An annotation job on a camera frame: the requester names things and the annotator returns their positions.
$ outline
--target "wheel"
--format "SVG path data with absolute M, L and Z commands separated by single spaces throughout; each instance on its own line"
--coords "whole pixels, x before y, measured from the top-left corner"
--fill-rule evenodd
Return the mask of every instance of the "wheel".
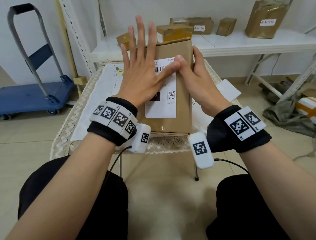
M 3 115 L 0 115 L 0 118 L 2 120 L 10 120 L 12 118 L 12 116 L 9 114 L 3 114 Z
M 58 115 L 59 114 L 59 110 L 58 109 L 54 109 L 54 110 L 47 110 L 47 112 L 51 115 Z

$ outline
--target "blue platform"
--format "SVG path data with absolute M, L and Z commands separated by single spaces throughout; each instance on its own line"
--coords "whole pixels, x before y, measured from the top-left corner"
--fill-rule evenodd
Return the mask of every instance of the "blue platform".
M 38 84 L 18 85 L 0 89 L 0 115 L 62 108 L 71 93 L 72 81 L 43 83 L 55 103 L 46 99 Z

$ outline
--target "hand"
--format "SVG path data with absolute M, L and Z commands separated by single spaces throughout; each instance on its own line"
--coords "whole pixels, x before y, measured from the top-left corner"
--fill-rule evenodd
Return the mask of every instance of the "hand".
M 139 107 L 149 101 L 162 87 L 165 78 L 180 68 L 179 62 L 172 62 L 157 76 L 155 74 L 156 28 L 149 22 L 149 39 L 145 57 L 145 28 L 141 16 L 136 16 L 138 41 L 132 25 L 128 27 L 130 36 L 130 59 L 124 44 L 121 50 L 124 62 L 124 76 L 119 93 L 115 97 L 123 98 Z
M 223 97 L 215 86 L 204 65 L 203 55 L 196 46 L 193 46 L 193 54 L 195 57 L 193 71 L 181 55 L 177 55 L 174 61 L 180 63 L 179 72 L 182 74 L 193 99 L 201 105 L 205 114 L 214 117 L 232 104 Z

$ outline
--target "forearm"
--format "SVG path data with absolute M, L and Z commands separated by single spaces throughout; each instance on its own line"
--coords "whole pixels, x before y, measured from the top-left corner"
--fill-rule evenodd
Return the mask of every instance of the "forearm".
M 115 144 L 88 133 L 7 239 L 75 239 L 98 196 Z
M 316 180 L 272 142 L 240 156 L 289 237 L 316 239 Z

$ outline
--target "black handle grip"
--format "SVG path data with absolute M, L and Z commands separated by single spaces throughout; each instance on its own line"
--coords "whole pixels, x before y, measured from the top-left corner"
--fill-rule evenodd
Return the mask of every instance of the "black handle grip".
M 16 6 L 12 6 L 10 8 L 14 10 L 15 14 L 20 14 L 20 13 L 29 12 L 29 11 L 34 10 L 34 6 L 30 3 L 16 5 Z

